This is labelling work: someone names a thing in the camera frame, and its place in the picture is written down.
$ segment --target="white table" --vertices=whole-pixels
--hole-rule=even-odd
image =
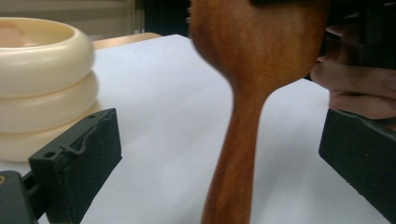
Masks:
[[[123,160],[82,223],[199,223],[231,114],[227,82],[178,35],[96,56],[98,98],[103,108],[117,108]],[[268,99],[252,224],[388,223],[318,155],[327,100],[306,80]],[[24,175],[28,165],[0,162],[9,169]]]

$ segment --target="wooden spoon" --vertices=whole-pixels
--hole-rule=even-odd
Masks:
[[[273,91],[309,73],[318,57],[329,4],[330,0],[260,5],[248,0],[192,1],[193,43],[233,89],[233,113],[203,224],[249,223],[262,106]]]

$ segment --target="cream ceramic bowl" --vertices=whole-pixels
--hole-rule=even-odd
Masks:
[[[56,21],[0,18],[0,98],[71,86],[92,68],[90,39]]]
[[[96,100],[98,81],[90,72],[75,85],[45,95],[0,98],[0,133],[30,133],[63,125]]]
[[[93,104],[82,116],[60,127],[36,133],[0,133],[0,160],[27,161],[28,158],[47,143],[65,132],[76,122],[101,109],[99,103]]]

